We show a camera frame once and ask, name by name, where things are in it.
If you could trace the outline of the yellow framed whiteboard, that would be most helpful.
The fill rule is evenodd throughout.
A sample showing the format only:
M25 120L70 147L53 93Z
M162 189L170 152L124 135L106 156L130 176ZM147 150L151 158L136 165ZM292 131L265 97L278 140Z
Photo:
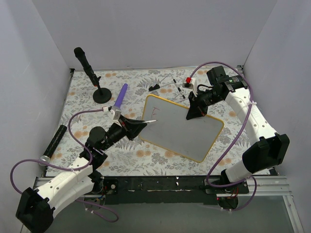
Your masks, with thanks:
M224 122L212 116L186 119L188 107L148 95L142 120L153 120L139 137L141 140L201 163L220 135Z

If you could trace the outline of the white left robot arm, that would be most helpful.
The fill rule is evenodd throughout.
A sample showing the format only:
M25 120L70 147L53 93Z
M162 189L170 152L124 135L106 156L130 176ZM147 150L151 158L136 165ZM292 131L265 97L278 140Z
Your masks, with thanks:
M90 130L84 150L61 173L36 189L21 192L16 218L32 233L43 233L54 218L69 204L86 193L99 194L103 178L97 171L107 158L105 150L122 138L135 139L148 121L120 116L106 131L97 126Z

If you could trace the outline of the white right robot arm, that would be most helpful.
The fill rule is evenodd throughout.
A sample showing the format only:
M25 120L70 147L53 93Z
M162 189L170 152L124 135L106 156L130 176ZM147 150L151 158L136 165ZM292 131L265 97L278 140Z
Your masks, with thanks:
M183 87L189 93L190 108L186 119L204 117L210 106L225 101L235 112L242 123L238 132L246 132L251 147L246 150L242 159L232 167L221 172L216 187L224 192L233 192L239 183L256 172L268 169L283 162L290 140L286 134L279 134L265 119L253 100L253 91L242 74L228 76L224 63L207 72L210 85L205 91L193 76L183 81Z

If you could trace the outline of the black microphone on stand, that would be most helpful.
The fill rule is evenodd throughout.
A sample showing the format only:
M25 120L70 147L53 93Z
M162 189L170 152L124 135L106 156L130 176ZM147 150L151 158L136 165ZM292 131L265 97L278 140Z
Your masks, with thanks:
M100 86L100 77L97 77L97 75L94 73L93 68L86 58L85 52L81 47L76 47L74 49L74 54L81 63L83 70L91 80L92 84L97 88L97 90L93 93L93 100L100 104L107 103L111 99L112 93L109 89Z

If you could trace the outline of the floral table mat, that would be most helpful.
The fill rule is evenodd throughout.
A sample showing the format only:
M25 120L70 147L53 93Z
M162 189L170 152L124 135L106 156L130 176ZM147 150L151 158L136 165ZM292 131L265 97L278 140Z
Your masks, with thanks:
M150 70L111 70L98 71L101 86L112 92L110 105L114 104L121 87L127 83L128 89L121 106L122 114L130 119L140 119L143 113L145 99L149 94L148 88L165 75L172 74L181 86L185 77L192 73L191 68L178 69L150 69ZM100 112L100 105L91 96L95 88L88 76L82 71L75 71L71 78L67 99L62 112L60 123L70 125L71 132L65 133L47 170L47 176L55 176L60 167L69 166L82 151L82 144L86 142L90 130L101 126L108 129L110 120L106 114ZM188 90L186 100L178 102L188 104ZM162 94L158 91L154 95L171 100L177 92ZM218 175L220 172L237 163L243 152L250 147L246 133L238 136L241 123L236 114L225 102L212 106L208 113L221 119L224 127L207 157L201 163L189 160L174 152L136 138L132 141L124 138L107 152L107 159L100 166L100 172L105 176L152 176L152 175L206 175L209 170ZM231 142L237 138L235 145Z

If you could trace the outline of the aluminium frame rail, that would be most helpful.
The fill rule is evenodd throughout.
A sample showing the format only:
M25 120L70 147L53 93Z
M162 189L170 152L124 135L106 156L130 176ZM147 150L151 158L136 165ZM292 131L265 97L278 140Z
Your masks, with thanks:
M210 173L206 175L206 183L210 187L216 187L216 184L219 183L220 181L220 176L212 176ZM252 183L250 185L247 184L248 188L252 187L253 188L253 193L251 194L251 197L254 197L256 193L260 193L263 195L275 195L275 196L280 196L280 195L291 195L291 190L289 188L288 182L285 180L284 177L281 176L271 176L269 178L263 178L263 177L254 177L254 174L251 175L250 177L246 178L242 182L246 182L252 179ZM98 191L95 192L90 192L90 193L96 193L98 194L102 189L102 185L99 187ZM209 205L211 209L218 209L221 211L225 212L236 212L242 209L241 206L238 205L237 201L238 195L236 197L221 197L220 195L217 196L218 204L216 205Z

